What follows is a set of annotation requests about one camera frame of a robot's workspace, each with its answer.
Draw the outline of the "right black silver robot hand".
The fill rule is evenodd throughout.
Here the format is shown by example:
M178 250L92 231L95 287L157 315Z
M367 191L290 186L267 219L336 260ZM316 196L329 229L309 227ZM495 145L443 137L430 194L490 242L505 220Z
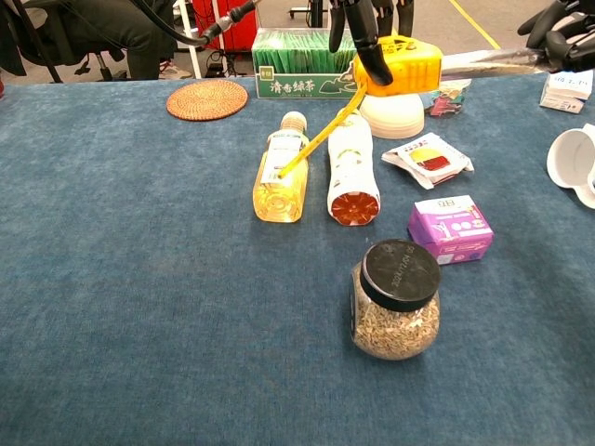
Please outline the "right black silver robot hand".
M549 72L594 69L594 2L552 1L517 29L526 46L542 50Z

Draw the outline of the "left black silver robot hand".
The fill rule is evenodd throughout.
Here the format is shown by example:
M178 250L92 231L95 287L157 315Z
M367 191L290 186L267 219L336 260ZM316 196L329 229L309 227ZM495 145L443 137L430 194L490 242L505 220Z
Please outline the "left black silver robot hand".
M377 85L392 81L389 66L382 55L379 38L389 36L393 29L394 9L398 15L398 34L411 37L415 5L413 0L335 0L330 2L331 28L329 51L340 46L345 23L366 73Z

